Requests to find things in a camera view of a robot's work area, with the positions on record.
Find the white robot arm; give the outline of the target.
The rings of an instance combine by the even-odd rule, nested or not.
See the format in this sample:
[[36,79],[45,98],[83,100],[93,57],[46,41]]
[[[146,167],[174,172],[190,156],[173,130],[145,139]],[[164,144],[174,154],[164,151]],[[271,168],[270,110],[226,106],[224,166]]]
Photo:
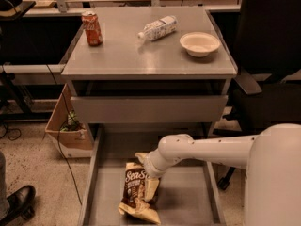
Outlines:
[[162,177],[185,159],[244,169],[244,226],[301,226],[299,124],[278,124],[242,137],[169,135],[155,150],[136,153],[135,157],[152,178]]

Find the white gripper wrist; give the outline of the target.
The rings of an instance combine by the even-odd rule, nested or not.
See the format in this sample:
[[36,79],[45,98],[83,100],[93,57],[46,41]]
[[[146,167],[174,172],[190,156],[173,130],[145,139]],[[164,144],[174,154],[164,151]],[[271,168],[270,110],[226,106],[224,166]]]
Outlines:
[[145,181],[144,201],[150,202],[156,197],[161,178],[171,167],[171,164],[161,155],[159,150],[150,153],[135,153],[135,157],[144,166],[145,172],[150,176]]

